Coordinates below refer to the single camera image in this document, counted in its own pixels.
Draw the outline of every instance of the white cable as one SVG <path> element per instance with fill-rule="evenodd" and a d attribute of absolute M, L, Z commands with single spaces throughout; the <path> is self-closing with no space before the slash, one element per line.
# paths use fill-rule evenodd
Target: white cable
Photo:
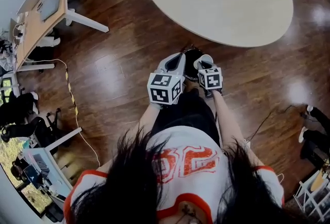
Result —
<path fill-rule="evenodd" d="M 283 180 L 284 180 L 284 174 L 283 173 L 280 173 L 277 177 L 279 177 L 280 175 L 282 175 L 283 176 L 283 178 L 282 178 L 282 180 L 280 180 L 280 182 L 279 183 L 281 183 L 281 182 L 283 182 Z"/>
<path fill-rule="evenodd" d="M 22 49 L 22 58 L 23 58 L 23 60 L 24 60 L 25 62 L 27 62 L 27 63 L 31 63 L 30 61 L 26 61 L 26 60 L 24 59 L 23 49 Z M 41 61 L 33 61 L 33 62 L 46 62 L 46 61 L 60 61 L 61 63 L 63 63 L 63 64 L 65 65 L 65 69 L 68 68 L 67 64 L 66 64 L 64 61 L 60 60 L 60 59 L 41 60 Z M 79 127 L 78 120 L 77 120 L 77 114 L 75 114 L 75 116 L 76 116 L 77 127 Z M 85 143 L 86 143 L 86 144 L 87 144 L 87 145 L 93 150 L 93 152 L 95 153 L 95 156 L 96 156 L 96 159 L 97 159 L 97 162 L 98 162 L 98 166 L 100 167 L 100 166 L 101 166 L 101 163 L 100 163 L 100 160 L 98 159 L 98 155 L 97 155 L 97 153 L 95 152 L 95 150 L 93 149 L 93 147 L 90 146 L 90 144 L 85 140 L 85 138 L 83 137 L 83 135 L 81 134 L 81 132 L 79 132 L 79 134 L 80 134 L 80 136 L 82 137 L 82 139 L 84 140 L 84 142 L 85 142 Z"/>
<path fill-rule="evenodd" d="M 85 140 L 85 138 L 82 136 L 81 132 L 79 132 L 79 134 L 81 135 L 82 139 L 84 140 L 84 142 L 86 142 L 86 144 L 93 150 L 93 152 L 95 153 L 95 156 L 96 156 L 96 159 L 97 159 L 97 162 L 98 162 L 98 166 L 101 167 L 101 163 L 100 163 L 100 160 L 98 159 L 98 155 L 97 153 L 95 152 L 95 150 L 92 148 L 92 146 L 90 146 L 90 144 Z"/>

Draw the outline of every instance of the black shorts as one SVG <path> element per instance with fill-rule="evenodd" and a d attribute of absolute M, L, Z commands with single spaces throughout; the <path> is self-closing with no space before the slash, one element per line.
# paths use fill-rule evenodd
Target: black shorts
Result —
<path fill-rule="evenodd" d="M 176 105 L 162 109 L 151 131 L 152 135 L 175 126 L 189 126 L 209 135 L 220 147 L 220 137 L 212 110 L 199 96 L 197 88 L 180 95 Z"/>

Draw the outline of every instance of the orange trim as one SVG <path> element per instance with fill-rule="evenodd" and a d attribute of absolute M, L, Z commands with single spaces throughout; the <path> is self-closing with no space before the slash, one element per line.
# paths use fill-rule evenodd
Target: orange trim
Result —
<path fill-rule="evenodd" d="M 197 196 L 195 194 L 190 194 L 190 193 L 185 193 L 185 194 L 179 195 L 176 198 L 175 204 L 172 207 L 165 209 L 165 210 L 158 211 L 157 212 L 158 219 L 163 219 L 163 218 L 176 214 L 178 211 L 179 204 L 184 201 L 194 203 L 196 206 L 198 206 L 200 209 L 202 209 L 204 211 L 204 213 L 206 214 L 207 223 L 208 224 L 213 223 L 212 216 L 211 216 L 211 209 L 210 209 L 209 205 L 199 196 Z"/>
<path fill-rule="evenodd" d="M 71 215 L 71 198 L 72 198 L 72 195 L 73 195 L 74 191 L 76 191 L 77 186 L 82 182 L 83 177 L 85 175 L 88 175 L 88 174 L 92 174 L 92 175 L 96 175 L 98 177 L 104 177 L 104 178 L 108 177 L 107 173 L 96 171 L 96 170 L 86 170 L 81 174 L 81 176 L 79 177 L 77 183 L 75 184 L 75 186 L 73 187 L 73 189 L 71 190 L 70 194 L 68 195 L 68 197 L 65 199 L 65 202 L 64 202 L 63 213 L 64 213 L 65 221 L 68 224 L 70 224 L 70 221 L 72 220 L 72 215 Z"/>
<path fill-rule="evenodd" d="M 254 167 L 253 169 L 254 169 L 255 171 L 256 171 L 256 170 L 260 170 L 260 169 L 264 169 L 264 170 L 268 170 L 268 171 L 271 171 L 271 172 L 275 172 L 275 171 L 273 170 L 272 167 L 269 167 L 269 166 L 266 166 L 266 165 L 256 166 L 256 167 Z"/>

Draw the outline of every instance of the cable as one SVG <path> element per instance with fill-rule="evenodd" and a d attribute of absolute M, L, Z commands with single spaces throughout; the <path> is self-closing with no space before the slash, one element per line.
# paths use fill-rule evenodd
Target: cable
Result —
<path fill-rule="evenodd" d="M 284 180 L 284 174 L 283 173 L 280 173 L 277 177 L 279 177 L 280 175 L 282 175 L 283 176 L 283 178 L 282 178 L 282 180 L 280 180 L 280 182 L 279 183 L 281 183 L 281 182 L 283 182 L 283 180 Z"/>
<path fill-rule="evenodd" d="M 78 120 L 77 120 L 77 115 L 76 115 L 76 122 L 77 122 L 77 127 L 79 127 L 79 124 L 78 124 Z M 98 166 L 101 167 L 101 163 L 100 163 L 100 160 L 98 159 L 98 155 L 97 153 L 95 152 L 95 150 L 93 149 L 92 146 L 90 146 L 90 144 L 85 140 L 85 138 L 82 136 L 81 132 L 79 131 L 79 134 L 81 135 L 82 139 L 84 140 L 84 142 L 86 142 L 86 144 L 93 150 L 93 152 L 95 153 L 95 156 L 96 156 L 96 159 L 97 159 L 97 162 L 98 162 Z"/>
<path fill-rule="evenodd" d="M 294 107 L 293 105 L 289 105 L 282 113 L 279 113 L 279 114 L 284 114 L 289 108 L 291 108 L 291 107 Z M 276 107 L 275 108 L 273 108 L 270 112 L 269 112 L 269 114 L 268 114 L 268 116 L 266 116 L 265 117 L 265 119 L 262 121 L 262 123 L 259 125 L 259 127 L 257 128 L 257 130 L 252 134 L 252 136 L 250 137 L 250 139 L 248 139 L 247 140 L 247 142 L 250 142 L 253 138 L 254 138 L 254 136 L 258 133 L 258 131 L 259 131 L 259 129 L 261 128 L 261 126 L 265 123 L 265 121 L 270 117 L 270 115 L 274 112 L 274 110 L 276 110 Z"/>
<path fill-rule="evenodd" d="M 31 62 L 29 62 L 29 61 L 26 61 L 25 59 L 24 59 L 24 54 L 23 54 L 23 49 L 22 49 L 22 58 L 23 58 L 23 60 L 25 61 L 25 62 L 27 62 L 27 63 L 31 63 Z M 33 61 L 33 62 L 47 62 L 47 61 L 60 61 L 61 63 L 63 63 L 64 65 L 65 65 L 65 72 L 66 72 L 66 75 L 67 75 L 67 72 L 68 72 L 68 66 L 67 66 L 67 64 L 64 62 L 64 61 L 62 61 L 62 60 L 60 60 L 60 59 L 53 59 L 53 60 L 41 60 L 41 61 Z M 70 94 L 72 94 L 72 91 L 71 91 L 71 86 L 70 86 L 70 83 L 69 83 L 69 79 L 68 79 L 68 76 L 66 76 L 66 78 L 67 78 L 67 81 L 68 81 L 68 85 L 69 85 L 69 92 L 70 92 Z M 78 116 L 78 110 L 77 110 L 77 108 L 76 108 L 76 106 L 75 106 L 75 115 L 76 115 L 76 123 L 77 123 L 77 127 L 79 127 L 79 124 L 78 124 L 78 119 L 77 119 L 77 116 Z M 93 150 L 93 152 L 95 153 L 95 156 L 96 156 L 96 159 L 97 159 L 97 162 L 98 162 L 98 166 L 100 167 L 101 166 L 101 163 L 100 163 L 100 160 L 98 159 L 98 155 L 97 155 L 97 153 L 95 152 L 95 150 L 93 149 L 93 147 L 85 140 L 85 138 L 83 137 L 83 135 L 81 134 L 81 132 L 79 132 L 79 134 L 80 134 L 80 136 L 82 137 L 82 139 L 84 140 L 84 142 Z"/>

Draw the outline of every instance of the wooden floor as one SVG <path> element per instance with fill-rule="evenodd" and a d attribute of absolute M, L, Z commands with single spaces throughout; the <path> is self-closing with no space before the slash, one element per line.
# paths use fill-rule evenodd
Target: wooden floor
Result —
<path fill-rule="evenodd" d="M 286 198 L 292 196 L 299 180 L 313 170 L 299 156 L 298 135 L 303 125 L 299 111 L 311 104 L 330 115 L 330 0 L 293 1 L 294 17 L 287 33 L 273 44 L 254 49 L 198 37 L 168 19 L 151 0 L 70 2 L 69 7 L 110 28 L 105 34 L 79 24 L 61 26 L 62 43 L 55 55 L 69 67 L 78 122 L 101 163 L 108 161 L 117 138 L 146 109 L 149 74 L 163 58 L 191 42 L 222 68 L 224 97 L 245 138 L 275 108 L 253 138 L 252 149 L 276 173 L 284 174 Z M 43 113 L 60 107 L 66 126 L 76 127 L 60 62 L 53 70 L 23 72 L 18 78 L 27 91 L 40 95 Z M 300 108 L 283 113 L 289 105 Z M 84 168 L 97 167 L 94 153 L 79 136 L 70 150 Z"/>

